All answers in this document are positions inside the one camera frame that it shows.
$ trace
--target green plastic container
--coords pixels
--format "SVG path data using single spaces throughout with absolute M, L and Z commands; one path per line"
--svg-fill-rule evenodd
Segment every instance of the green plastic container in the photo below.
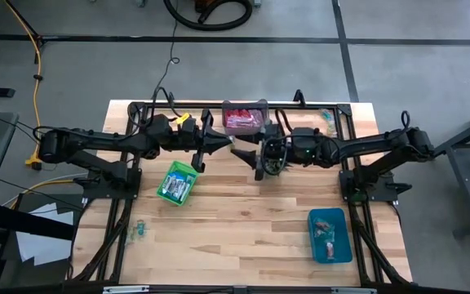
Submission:
M 184 179 L 187 179 L 188 176 L 191 176 L 192 177 L 192 180 L 191 180 L 191 184 L 190 184 L 190 187 L 189 187 L 189 190 L 188 192 L 183 195 L 183 198 L 181 201 L 179 200 L 176 200 L 174 198 L 171 198 L 171 197 L 168 197 L 166 196 L 163 192 L 162 192 L 162 184 L 164 184 L 164 180 L 168 177 L 168 175 L 170 175 L 172 172 L 178 172 L 180 175 L 183 176 Z M 171 166 L 170 166 L 170 169 L 168 170 L 168 172 L 166 173 L 166 175 L 164 176 L 164 178 L 162 179 L 162 182 L 161 184 L 159 185 L 159 188 L 157 189 L 157 196 L 159 196 L 160 198 L 163 198 L 165 199 L 166 201 L 170 201 L 171 203 L 174 203 L 174 204 L 177 204 L 178 206 L 182 206 L 185 202 L 186 202 L 186 199 L 188 199 L 188 195 L 192 192 L 192 189 L 193 189 L 193 185 L 195 184 L 195 180 L 197 180 L 197 172 L 193 169 L 193 167 L 190 167 L 188 164 L 185 164 L 185 163 L 180 163 L 178 161 L 174 161 Z

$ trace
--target white paper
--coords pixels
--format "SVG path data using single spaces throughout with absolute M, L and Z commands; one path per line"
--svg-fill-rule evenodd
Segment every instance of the white paper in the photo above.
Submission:
M 55 203 L 47 204 L 33 211 L 45 212 L 36 216 L 45 217 L 54 221 L 60 221 L 65 224 L 73 224 L 73 212 L 57 214 L 57 206 Z M 28 233 L 17 232 L 17 242 L 20 248 L 21 260 L 26 261 L 34 257 L 34 265 L 42 265 L 52 261 L 58 261 L 70 256 L 70 240 L 58 238 L 37 236 Z

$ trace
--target black hose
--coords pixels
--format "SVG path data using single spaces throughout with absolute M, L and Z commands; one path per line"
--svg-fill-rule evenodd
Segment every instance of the black hose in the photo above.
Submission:
M 216 9 L 218 6 L 228 3 L 228 2 L 235 2 L 240 3 L 246 8 L 246 12 L 244 15 L 241 16 L 239 19 L 227 22 L 225 24 L 204 24 L 208 16 Z M 198 19 L 198 22 L 192 22 L 191 20 L 185 19 L 182 15 L 177 12 L 177 10 L 171 5 L 171 0 L 164 0 L 164 5 L 168 12 L 170 12 L 171 16 L 179 21 L 182 25 L 189 27 L 190 29 L 196 29 L 201 31 L 222 31 L 226 29 L 234 29 L 239 25 L 244 24 L 247 22 L 251 17 L 251 12 L 253 12 L 253 6 L 251 5 L 249 0 L 214 0 L 210 5 L 206 7 L 204 12 Z

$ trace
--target wooden table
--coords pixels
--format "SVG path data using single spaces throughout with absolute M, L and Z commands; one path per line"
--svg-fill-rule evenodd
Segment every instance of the wooden table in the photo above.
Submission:
M 104 131 L 125 131 L 129 100 L 112 100 Z M 200 110 L 189 110 L 195 118 Z M 156 113 L 173 117 L 169 109 Z M 214 127 L 222 131 L 220 110 L 212 110 Z M 327 124 L 316 110 L 287 110 L 292 127 Z M 372 104 L 352 104 L 357 136 L 378 133 Z M 241 149 L 255 145 L 236 142 Z M 109 161 L 118 153 L 99 152 Z M 171 162 L 191 161 L 192 153 L 162 152 L 156 160 L 143 160 L 140 195 L 134 202 L 131 226 L 146 223 L 143 238 L 126 245 L 121 283 L 189 285 L 268 286 L 359 286 L 355 258 L 347 264 L 320 265 L 313 261 L 307 233 L 310 210 L 347 205 L 341 200 L 337 174 L 341 166 L 290 167 L 279 177 L 254 181 L 254 172 L 228 148 L 205 155 L 206 171 L 201 174 L 188 201 L 182 207 L 156 195 Z M 364 164 L 379 157 L 362 157 Z M 74 273 L 79 273 L 103 242 L 109 214 L 109 200 L 96 200 L 79 226 L 73 254 Z M 372 203 L 377 243 L 393 266 L 411 280 L 405 245 L 397 215 L 386 203 Z M 369 250 L 364 244 L 368 273 L 373 278 Z M 109 258 L 111 272 L 115 248 Z

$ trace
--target yellow cable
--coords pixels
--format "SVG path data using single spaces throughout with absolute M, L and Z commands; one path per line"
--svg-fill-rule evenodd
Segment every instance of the yellow cable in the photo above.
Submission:
M 23 190 L 21 193 L 22 194 L 30 194 L 30 193 L 33 193 L 33 191 L 32 191 L 33 189 L 37 189 L 37 188 L 40 188 L 40 187 L 43 187 L 43 186 L 46 186 L 46 185 L 58 185 L 58 184 L 73 184 L 73 180 L 51 180 L 51 181 L 47 181 L 47 182 L 42 182 L 42 183 L 33 185 L 32 187 L 30 187 L 26 190 Z M 12 205 L 10 205 L 10 209 L 16 208 L 16 203 L 17 203 L 17 199 L 12 203 Z
M 5 2 L 5 4 L 7 5 L 8 9 L 10 9 L 12 14 L 16 17 L 16 19 L 20 22 L 24 31 L 28 34 L 30 41 L 32 42 L 33 49 L 36 51 L 36 55 L 38 56 L 38 76 L 41 76 L 41 52 L 39 51 L 38 45 L 33 39 L 33 36 L 30 33 L 29 28 L 27 28 L 26 24 L 24 24 L 21 18 L 17 15 L 16 11 L 14 11 L 14 9 L 10 5 L 8 5 L 7 2 Z M 38 127 L 40 127 L 41 123 L 39 122 L 39 112 L 38 112 L 38 104 L 37 104 L 38 90 L 39 90 L 39 80 L 36 79 L 36 84 L 33 89 L 33 110 L 36 114 L 36 121 L 38 123 Z M 36 148 L 33 151 L 33 154 L 30 155 L 30 158 L 24 162 L 27 166 L 31 166 L 33 163 L 41 162 L 41 160 L 38 158 L 38 150 L 39 150 L 39 143 L 36 144 Z

